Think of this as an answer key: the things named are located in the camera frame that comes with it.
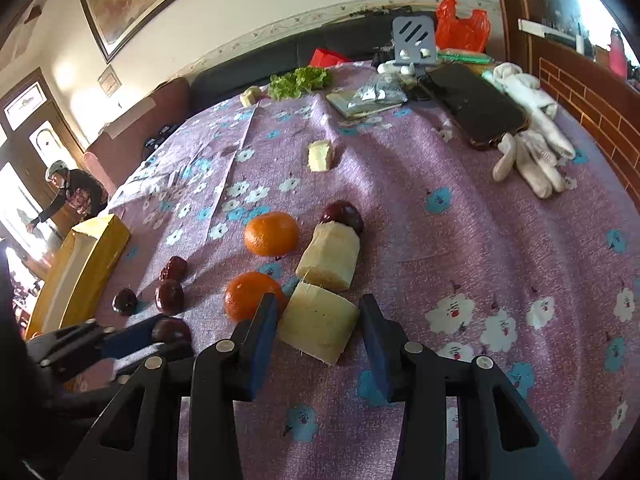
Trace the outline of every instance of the red bag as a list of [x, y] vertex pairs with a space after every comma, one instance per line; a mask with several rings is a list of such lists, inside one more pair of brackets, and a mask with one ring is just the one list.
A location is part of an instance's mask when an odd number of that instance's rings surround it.
[[474, 9], [471, 18], [456, 17], [456, 1], [442, 0], [436, 9], [438, 48], [461, 48], [484, 52], [491, 32], [491, 22], [486, 10]]
[[309, 62], [309, 66], [316, 66], [318, 68], [327, 68], [329, 66], [335, 66], [338, 63], [348, 63], [351, 59], [344, 57], [337, 52], [327, 50], [325, 48], [316, 48], [314, 56]]

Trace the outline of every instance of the black jacket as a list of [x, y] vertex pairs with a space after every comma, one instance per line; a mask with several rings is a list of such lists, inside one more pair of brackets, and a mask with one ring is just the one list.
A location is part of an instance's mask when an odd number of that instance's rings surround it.
[[77, 189], [85, 189], [91, 197], [91, 211], [83, 218], [88, 220], [98, 215], [104, 209], [102, 204], [102, 187], [90, 174], [83, 170], [69, 170], [65, 185], [60, 188], [58, 195], [49, 207], [42, 210], [35, 221], [46, 222], [65, 205], [66, 197], [73, 195]]

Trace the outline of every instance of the helmet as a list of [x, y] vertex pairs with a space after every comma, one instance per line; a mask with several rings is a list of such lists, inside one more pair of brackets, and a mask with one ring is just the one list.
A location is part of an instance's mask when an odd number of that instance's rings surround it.
[[44, 178], [46, 180], [49, 180], [51, 178], [52, 173], [55, 173], [56, 171], [60, 171], [60, 170], [68, 170], [68, 167], [66, 166], [66, 163], [63, 160], [57, 160], [56, 162], [51, 164], [47, 168], [47, 173], [44, 174]]

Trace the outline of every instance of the bottle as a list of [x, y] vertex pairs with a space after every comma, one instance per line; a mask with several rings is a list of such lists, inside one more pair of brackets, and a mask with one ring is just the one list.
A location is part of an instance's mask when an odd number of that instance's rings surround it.
[[625, 45], [622, 43], [622, 34], [616, 28], [611, 29], [610, 49], [609, 69], [619, 78], [626, 81]]

